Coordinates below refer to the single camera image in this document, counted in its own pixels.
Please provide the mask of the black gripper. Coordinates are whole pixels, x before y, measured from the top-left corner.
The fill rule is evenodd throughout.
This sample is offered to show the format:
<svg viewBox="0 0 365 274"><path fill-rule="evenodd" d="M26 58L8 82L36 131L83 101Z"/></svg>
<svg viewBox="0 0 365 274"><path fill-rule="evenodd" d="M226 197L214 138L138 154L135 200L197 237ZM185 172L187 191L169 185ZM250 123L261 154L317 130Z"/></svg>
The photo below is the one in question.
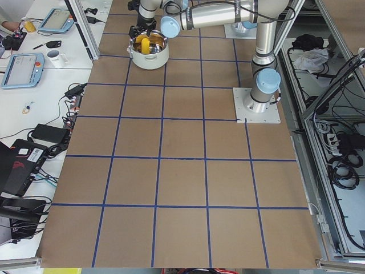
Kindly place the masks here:
<svg viewBox="0 0 365 274"><path fill-rule="evenodd" d="M144 18L142 15L137 16L137 24L129 29L130 37L137 37L141 33L146 32L149 37L151 32L156 29L156 20L154 18Z"/></svg>

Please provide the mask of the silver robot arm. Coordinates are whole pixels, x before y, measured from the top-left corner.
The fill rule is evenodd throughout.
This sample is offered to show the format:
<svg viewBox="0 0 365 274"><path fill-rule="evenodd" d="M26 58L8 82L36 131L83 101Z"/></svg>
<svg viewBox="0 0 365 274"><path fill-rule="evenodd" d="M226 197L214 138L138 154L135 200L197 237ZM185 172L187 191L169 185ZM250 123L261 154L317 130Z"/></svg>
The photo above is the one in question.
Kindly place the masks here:
<svg viewBox="0 0 365 274"><path fill-rule="evenodd" d="M255 39L252 73L255 81L243 99L245 108L263 113L272 104L280 77L274 71L274 42L280 14L289 8L288 1L129 1L128 9L137 11L137 23L131 26L132 38L149 35L156 29L167 38L181 31L224 26L226 37Z"/></svg>

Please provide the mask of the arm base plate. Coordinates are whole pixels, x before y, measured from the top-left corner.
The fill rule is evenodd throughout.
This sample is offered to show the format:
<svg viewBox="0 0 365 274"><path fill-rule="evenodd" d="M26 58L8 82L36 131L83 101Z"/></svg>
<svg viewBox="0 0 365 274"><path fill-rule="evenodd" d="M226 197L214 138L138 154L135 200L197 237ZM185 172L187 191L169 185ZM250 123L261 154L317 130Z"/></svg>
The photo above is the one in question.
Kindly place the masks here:
<svg viewBox="0 0 365 274"><path fill-rule="evenodd" d="M234 87L233 99L237 123L280 124L281 119L274 94L266 103L251 98L251 88Z"/></svg>
<svg viewBox="0 0 365 274"><path fill-rule="evenodd" d="M225 38L229 39L256 39L257 24L250 22L239 22L224 25Z"/></svg>

